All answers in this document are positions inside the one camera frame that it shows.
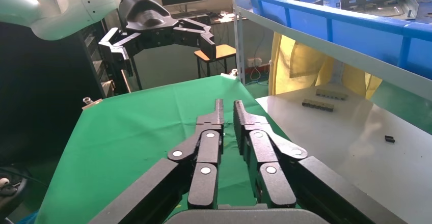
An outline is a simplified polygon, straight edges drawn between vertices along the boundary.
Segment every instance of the wall outlet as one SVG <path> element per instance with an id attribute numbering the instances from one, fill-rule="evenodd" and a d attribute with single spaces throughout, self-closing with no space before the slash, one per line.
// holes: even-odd
<path id="1" fill-rule="evenodd" d="M 260 66 L 262 64 L 261 58 L 256 58 L 254 62 L 254 58 L 248 59 L 248 67 Z"/>

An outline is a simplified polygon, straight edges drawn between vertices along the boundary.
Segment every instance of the chair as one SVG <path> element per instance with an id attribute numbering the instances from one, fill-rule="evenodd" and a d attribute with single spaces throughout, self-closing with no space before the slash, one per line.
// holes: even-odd
<path id="1" fill-rule="evenodd" d="M 210 63 L 217 62 L 219 60 L 224 60 L 224 69 L 225 73 L 228 74 L 227 71 L 227 58 L 234 57 L 235 67 L 237 68 L 237 62 L 235 60 L 235 48 L 231 47 L 227 44 L 222 44 L 216 46 L 216 58 L 214 60 L 210 60 L 202 51 L 195 51 L 194 55 L 197 57 L 197 65 L 198 65 L 198 78 L 201 78 L 201 60 L 207 64 L 207 76 L 210 76 Z"/>

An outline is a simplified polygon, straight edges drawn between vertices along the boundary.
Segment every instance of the green tablecloth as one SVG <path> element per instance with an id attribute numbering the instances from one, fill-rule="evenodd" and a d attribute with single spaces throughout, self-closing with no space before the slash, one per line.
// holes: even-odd
<path id="1" fill-rule="evenodd" d="M 62 155 L 36 224 L 87 223 L 132 182 L 193 134 L 197 116 L 224 99 L 224 155 L 218 204 L 254 205 L 246 163 L 233 130 L 233 101 L 267 116 L 245 87 L 221 76 L 192 80 L 109 99 L 83 111 Z M 174 212 L 187 209 L 183 198 Z"/>

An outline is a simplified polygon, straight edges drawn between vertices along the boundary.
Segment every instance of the blue plastic crate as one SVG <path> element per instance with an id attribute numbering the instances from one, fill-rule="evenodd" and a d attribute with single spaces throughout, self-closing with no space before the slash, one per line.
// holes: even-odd
<path id="1" fill-rule="evenodd" d="M 324 0 L 328 6 L 301 1 L 251 3 L 254 13 L 279 24 L 432 79 L 432 25 L 329 7 L 339 0 Z M 432 22 L 429 19 L 419 14 L 416 21 Z"/>

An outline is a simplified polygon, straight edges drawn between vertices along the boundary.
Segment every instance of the yellow cloth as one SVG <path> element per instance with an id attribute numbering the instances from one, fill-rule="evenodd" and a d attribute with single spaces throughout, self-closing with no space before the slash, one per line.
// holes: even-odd
<path id="1" fill-rule="evenodd" d="M 275 95 L 329 83 L 334 58 L 289 37 L 275 33 L 268 94 Z M 370 98 L 381 79 L 345 64 L 342 84 L 357 94 Z"/>

